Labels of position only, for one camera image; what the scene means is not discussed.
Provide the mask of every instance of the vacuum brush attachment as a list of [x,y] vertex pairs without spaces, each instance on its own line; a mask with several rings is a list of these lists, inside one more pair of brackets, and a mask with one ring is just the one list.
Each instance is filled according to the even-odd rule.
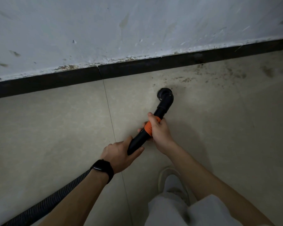
[[[157,106],[154,116],[156,117],[157,121],[160,122],[172,105],[174,96],[169,88],[161,88],[157,92],[157,97],[160,100],[160,103]],[[152,126],[148,121],[145,127],[137,134],[137,136],[131,140],[127,151],[128,155],[131,155],[138,148],[140,148],[151,136]]]

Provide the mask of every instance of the light gray pants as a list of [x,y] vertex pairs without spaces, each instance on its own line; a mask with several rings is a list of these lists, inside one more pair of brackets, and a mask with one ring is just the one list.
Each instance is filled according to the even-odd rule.
[[190,207],[177,195],[162,193],[148,204],[145,226],[242,226],[216,196],[210,195]]

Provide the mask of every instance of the smartwatch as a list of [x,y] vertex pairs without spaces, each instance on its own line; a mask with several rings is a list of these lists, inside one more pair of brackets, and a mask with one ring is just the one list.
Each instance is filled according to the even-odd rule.
[[95,169],[95,170],[102,171],[102,172],[105,172],[106,174],[108,174],[109,180],[108,180],[107,184],[111,181],[111,179],[113,178],[113,175],[114,175],[114,171],[113,171],[113,168],[111,167],[110,163],[103,160],[103,159],[96,161],[90,169]]

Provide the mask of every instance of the orange grip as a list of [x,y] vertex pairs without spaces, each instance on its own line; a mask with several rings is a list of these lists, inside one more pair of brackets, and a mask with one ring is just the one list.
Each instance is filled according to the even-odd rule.
[[[157,119],[158,122],[161,121],[161,119],[160,119],[159,117],[157,117],[157,116],[155,116],[155,117],[156,117],[156,119]],[[151,126],[150,121],[148,121],[148,122],[146,123],[146,125],[144,126],[144,130],[145,130],[150,136],[152,136],[152,126]]]

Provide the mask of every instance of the black baseboard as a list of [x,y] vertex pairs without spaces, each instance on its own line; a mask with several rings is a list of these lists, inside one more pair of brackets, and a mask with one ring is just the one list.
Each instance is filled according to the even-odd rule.
[[283,39],[160,58],[106,64],[0,82],[0,98],[132,74],[283,50]]

